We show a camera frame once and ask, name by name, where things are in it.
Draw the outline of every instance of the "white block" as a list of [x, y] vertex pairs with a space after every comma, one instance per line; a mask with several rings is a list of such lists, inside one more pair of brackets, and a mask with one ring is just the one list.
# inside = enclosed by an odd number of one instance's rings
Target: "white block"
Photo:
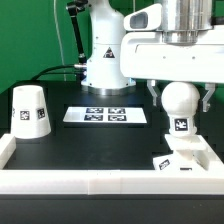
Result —
[[0, 139], [0, 169], [3, 169], [15, 149], [15, 137], [11, 134], [4, 134]]

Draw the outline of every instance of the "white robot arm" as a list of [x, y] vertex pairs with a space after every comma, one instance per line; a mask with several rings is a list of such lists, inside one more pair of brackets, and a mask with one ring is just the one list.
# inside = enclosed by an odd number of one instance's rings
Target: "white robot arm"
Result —
[[[154, 104], [160, 94], [156, 80], [174, 81], [161, 97], [170, 119], [170, 135], [165, 138], [173, 154], [154, 158], [155, 169], [209, 170], [218, 157], [203, 137], [196, 135], [194, 114], [200, 95], [189, 82], [206, 83], [208, 93], [202, 101], [207, 112], [215, 83], [224, 83], [220, 69], [224, 24], [211, 24], [212, 0], [155, 3], [125, 18], [126, 29], [135, 32], [122, 41], [121, 71], [126, 77], [148, 80]], [[216, 162], [223, 167], [219, 159]]]
[[124, 17], [108, 0], [75, 0], [78, 10], [89, 7], [92, 22], [92, 56], [87, 60], [83, 90], [101, 95], [133, 91], [135, 82], [120, 71], [120, 47], [126, 34]]

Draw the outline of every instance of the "robot logo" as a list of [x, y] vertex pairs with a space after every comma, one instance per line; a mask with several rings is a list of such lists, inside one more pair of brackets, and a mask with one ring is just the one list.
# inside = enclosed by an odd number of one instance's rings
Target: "robot logo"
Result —
[[104, 58], [115, 58], [114, 53], [110, 47], [108, 48], [107, 52], [104, 54], [103, 57]]
[[175, 131], [188, 131], [187, 119], [175, 119]]

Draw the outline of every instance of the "label sticker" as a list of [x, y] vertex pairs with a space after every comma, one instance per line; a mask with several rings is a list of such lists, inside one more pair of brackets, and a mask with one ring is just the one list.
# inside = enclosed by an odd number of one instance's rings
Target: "label sticker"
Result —
[[88, 107], [88, 108], [86, 109], [86, 113], [100, 114], [100, 113], [103, 113], [103, 108]]
[[175, 119], [175, 131], [188, 131], [187, 118]]
[[108, 121], [127, 121], [127, 117], [125, 115], [109, 115]]
[[45, 117], [44, 108], [41, 108], [41, 109], [38, 109], [37, 110], [37, 116], [38, 116], [38, 119], [41, 119], [41, 118], [44, 118]]
[[164, 170], [169, 165], [170, 165], [170, 161], [167, 159], [167, 160], [163, 161], [161, 164], [159, 164], [159, 168], [160, 168], [160, 170]]
[[85, 115], [84, 121], [102, 121], [103, 115]]
[[114, 53], [110, 47], [108, 48], [107, 52], [104, 54], [103, 57], [104, 58], [115, 58]]
[[109, 114], [125, 114], [124, 108], [109, 108], [108, 109]]
[[28, 110], [20, 111], [20, 120], [30, 120], [30, 112]]

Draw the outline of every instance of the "cable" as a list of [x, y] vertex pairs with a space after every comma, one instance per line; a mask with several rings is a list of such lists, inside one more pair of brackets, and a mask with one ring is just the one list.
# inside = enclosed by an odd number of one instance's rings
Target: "cable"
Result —
[[74, 65], [59, 65], [59, 66], [44, 69], [43, 71], [41, 71], [37, 75], [35, 75], [31, 80], [37, 80], [38, 78], [40, 78], [40, 76], [48, 74], [48, 72], [50, 72], [50, 71], [55, 71], [58, 69], [65, 69], [65, 68], [74, 68]]
[[59, 29], [59, 25], [58, 25], [57, 0], [54, 0], [54, 22], [55, 22], [55, 27], [56, 27], [57, 37], [58, 37], [58, 43], [59, 43], [59, 48], [60, 48], [62, 65], [65, 66], [64, 49], [63, 49], [60, 29]]
[[133, 0], [133, 12], [136, 11], [136, 4], [135, 4], [135, 0]]

